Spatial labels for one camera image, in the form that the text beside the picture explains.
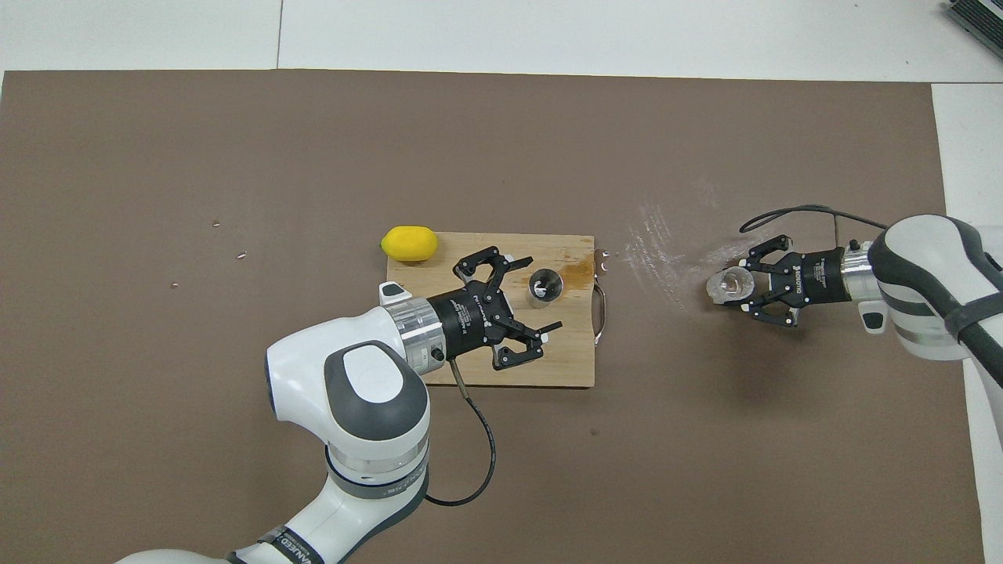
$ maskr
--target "robot logo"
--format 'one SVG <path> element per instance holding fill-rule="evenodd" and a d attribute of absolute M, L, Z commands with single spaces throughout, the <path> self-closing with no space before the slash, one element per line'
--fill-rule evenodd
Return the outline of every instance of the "robot logo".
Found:
<path fill-rule="evenodd" d="M 803 283 L 801 282 L 801 266 L 795 264 L 794 269 L 794 289 L 798 294 L 804 293 Z"/>

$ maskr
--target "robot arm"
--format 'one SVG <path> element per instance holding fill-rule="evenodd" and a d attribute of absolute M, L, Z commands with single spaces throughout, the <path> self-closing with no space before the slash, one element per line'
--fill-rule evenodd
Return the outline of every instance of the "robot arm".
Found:
<path fill-rule="evenodd" d="M 869 333 L 891 325 L 911 353 L 933 360 L 972 358 L 982 376 L 1003 443 L 1003 228 L 979 230 L 936 215 L 914 216 L 885 230 L 874 243 L 815 253 L 787 253 L 790 239 L 775 237 L 749 250 L 738 266 L 707 281 L 715 303 L 754 319 L 794 327 L 808 305 L 856 301 Z M 752 274 L 768 289 L 754 294 Z M 777 312 L 777 307 L 786 307 Z"/>
<path fill-rule="evenodd" d="M 303 329 L 269 347 L 272 410 L 325 444 L 327 478 L 317 498 L 288 523 L 225 560 L 178 550 L 133 554 L 120 564 L 333 564 L 410 515 L 428 488 L 430 404 L 421 374 L 478 348 L 494 350 L 495 369 L 543 356 L 548 333 L 513 317 L 501 278 L 528 266 L 489 247 L 460 259 L 463 287 L 413 297 L 393 282 L 380 305 L 358 317 Z M 473 278 L 480 265 L 486 282 Z M 517 351 L 501 345 L 514 339 Z"/>
<path fill-rule="evenodd" d="M 1003 274 L 975 228 L 943 216 L 914 216 L 882 233 L 868 258 L 893 321 L 906 312 L 936 316 L 1003 386 Z"/>

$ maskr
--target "yellow lemon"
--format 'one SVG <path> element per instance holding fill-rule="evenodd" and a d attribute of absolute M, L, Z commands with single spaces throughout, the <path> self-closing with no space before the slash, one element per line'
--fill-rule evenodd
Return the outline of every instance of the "yellow lemon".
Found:
<path fill-rule="evenodd" d="M 383 236 L 379 246 L 391 259 L 401 262 L 423 261 L 438 249 L 438 238 L 427 227 L 398 225 Z"/>

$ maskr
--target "cable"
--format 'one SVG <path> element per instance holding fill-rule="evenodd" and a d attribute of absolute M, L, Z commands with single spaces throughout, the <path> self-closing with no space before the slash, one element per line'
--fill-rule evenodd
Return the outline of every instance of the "cable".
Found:
<path fill-rule="evenodd" d="M 819 204 L 805 204 L 803 206 L 794 206 L 793 208 L 780 208 L 779 210 L 773 210 L 771 212 L 766 212 L 765 214 L 759 214 L 758 216 L 743 223 L 742 226 L 738 228 L 738 233 L 748 233 L 753 229 L 759 229 L 760 227 L 766 225 L 767 223 L 775 219 L 779 219 L 791 212 L 819 212 L 822 214 L 829 214 L 832 216 L 833 227 L 837 230 L 838 234 L 839 234 L 839 225 L 835 224 L 837 218 L 847 218 L 850 220 L 868 224 L 873 227 L 877 227 L 878 229 L 888 229 L 888 226 L 885 224 L 878 223 L 876 221 L 872 221 L 867 218 L 862 218 L 861 216 L 855 216 L 853 214 L 848 214 L 846 212 L 840 212 L 838 210 L 829 208 L 828 206 L 821 206 Z"/>
<path fill-rule="evenodd" d="M 487 476 L 484 477 L 483 483 L 480 484 L 480 487 L 477 488 L 476 492 L 473 492 L 469 496 L 466 496 L 465 498 L 456 501 L 440 500 L 432 497 L 431 494 L 425 494 L 425 499 L 435 505 L 440 505 L 443 507 L 456 507 L 472 502 L 473 500 L 477 499 L 477 496 L 482 494 L 485 489 L 487 489 L 487 484 L 490 483 L 491 476 L 494 475 L 495 454 L 494 454 L 494 435 L 491 433 L 491 428 L 489 425 L 487 425 L 487 419 L 484 418 L 484 414 L 480 412 L 480 409 L 477 408 L 477 404 L 473 402 L 473 399 L 470 398 L 470 394 L 466 392 L 466 385 L 463 384 L 463 376 L 459 374 L 459 367 L 456 366 L 455 358 L 449 359 L 449 368 L 452 369 L 452 377 L 456 378 L 456 386 L 459 388 L 459 392 L 463 394 L 463 399 L 466 399 L 466 402 L 470 405 L 470 408 L 473 409 L 473 412 L 477 414 L 477 418 L 480 419 L 480 425 L 484 426 L 484 433 L 487 434 L 487 444 L 491 448 L 491 464 L 490 466 L 487 467 Z"/>

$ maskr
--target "wooden cutting board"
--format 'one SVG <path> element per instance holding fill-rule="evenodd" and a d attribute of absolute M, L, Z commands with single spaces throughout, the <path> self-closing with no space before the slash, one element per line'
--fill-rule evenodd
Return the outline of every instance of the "wooden cutting board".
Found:
<path fill-rule="evenodd" d="M 387 260 L 386 279 L 397 282 L 415 296 L 434 296 L 462 285 L 452 273 L 460 258 L 491 245 L 516 259 L 533 257 L 533 264 L 508 273 L 501 290 L 509 298 L 516 319 L 539 328 L 554 321 L 564 327 L 550 334 L 544 357 L 507 370 L 491 368 L 491 350 L 482 347 L 458 359 L 463 381 L 473 385 L 528 385 L 592 387 L 596 382 L 595 340 L 592 329 L 592 286 L 595 269 L 595 238 L 586 235 L 522 235 L 512 233 L 436 233 L 435 256 L 420 263 Z M 561 274 L 564 291 L 545 308 L 530 305 L 530 275 L 541 268 Z M 489 266 L 474 275 L 485 280 Z M 507 342 L 517 350 L 522 343 Z M 424 375 L 429 384 L 455 384 L 448 367 Z"/>

